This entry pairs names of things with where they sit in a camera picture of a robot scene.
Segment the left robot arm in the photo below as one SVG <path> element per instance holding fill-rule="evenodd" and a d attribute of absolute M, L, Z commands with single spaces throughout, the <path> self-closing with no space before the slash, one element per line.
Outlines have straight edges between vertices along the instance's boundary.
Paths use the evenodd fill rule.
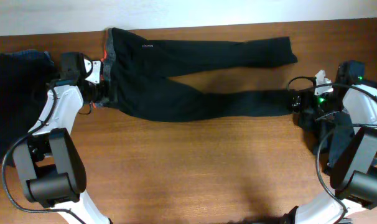
<path fill-rule="evenodd" d="M 102 69 L 83 53 L 62 54 L 37 122 L 8 151 L 25 198 L 41 205 L 34 213 L 58 213 L 68 223 L 111 223 L 86 190 L 85 166 L 70 136 L 81 108 L 101 93 Z"/>

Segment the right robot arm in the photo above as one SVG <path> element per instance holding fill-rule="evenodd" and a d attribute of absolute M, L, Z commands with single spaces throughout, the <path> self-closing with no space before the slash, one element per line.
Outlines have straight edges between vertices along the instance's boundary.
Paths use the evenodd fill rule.
<path fill-rule="evenodd" d="M 377 83 L 356 60 L 341 63 L 334 81 L 323 70 L 310 81 L 291 110 L 319 139 L 315 169 L 323 192 L 280 222 L 352 223 L 350 215 L 377 207 Z"/>

